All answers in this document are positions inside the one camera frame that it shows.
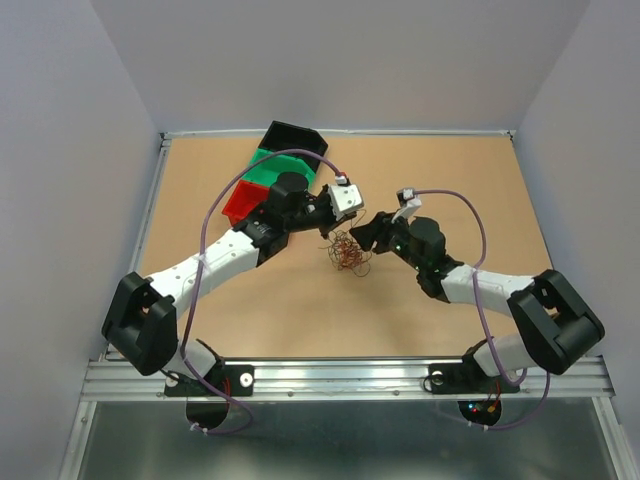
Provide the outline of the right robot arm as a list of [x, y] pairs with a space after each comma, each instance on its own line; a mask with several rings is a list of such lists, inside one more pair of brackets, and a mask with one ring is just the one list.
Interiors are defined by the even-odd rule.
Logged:
[[362, 250], [391, 252], [411, 266], [428, 297], [514, 320], [516, 333], [483, 340], [460, 362], [442, 366], [430, 379], [433, 391], [479, 391], [503, 373], [531, 367], [561, 375], [605, 336], [601, 321], [560, 272], [514, 276], [475, 270], [447, 253], [445, 236], [431, 218], [407, 221], [380, 212], [350, 234]]

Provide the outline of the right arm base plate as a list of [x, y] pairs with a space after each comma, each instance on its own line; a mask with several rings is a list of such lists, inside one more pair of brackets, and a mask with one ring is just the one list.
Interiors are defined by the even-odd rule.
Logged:
[[489, 377], [479, 367], [466, 363], [431, 364], [422, 381], [423, 389], [434, 395], [512, 394], [519, 386], [509, 385], [502, 377]]

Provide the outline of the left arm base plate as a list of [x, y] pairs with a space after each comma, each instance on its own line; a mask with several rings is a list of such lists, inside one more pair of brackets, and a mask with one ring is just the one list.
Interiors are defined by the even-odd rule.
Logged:
[[[200, 381], [181, 374], [175, 374], [177, 381], [166, 378], [164, 395], [169, 398], [209, 397], [213, 396]], [[214, 367], [205, 380], [216, 389], [232, 397], [250, 397], [253, 395], [255, 368], [250, 364], [225, 364]]]

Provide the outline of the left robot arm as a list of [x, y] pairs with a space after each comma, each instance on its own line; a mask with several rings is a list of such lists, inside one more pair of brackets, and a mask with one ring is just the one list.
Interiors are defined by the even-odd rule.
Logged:
[[194, 300], [274, 257], [291, 234], [316, 229], [326, 237], [353, 218], [363, 201], [346, 177], [308, 192], [306, 180], [285, 172], [268, 194], [218, 240], [182, 262], [149, 277], [137, 272], [118, 283], [101, 332], [142, 375], [166, 369], [177, 356], [177, 322]]

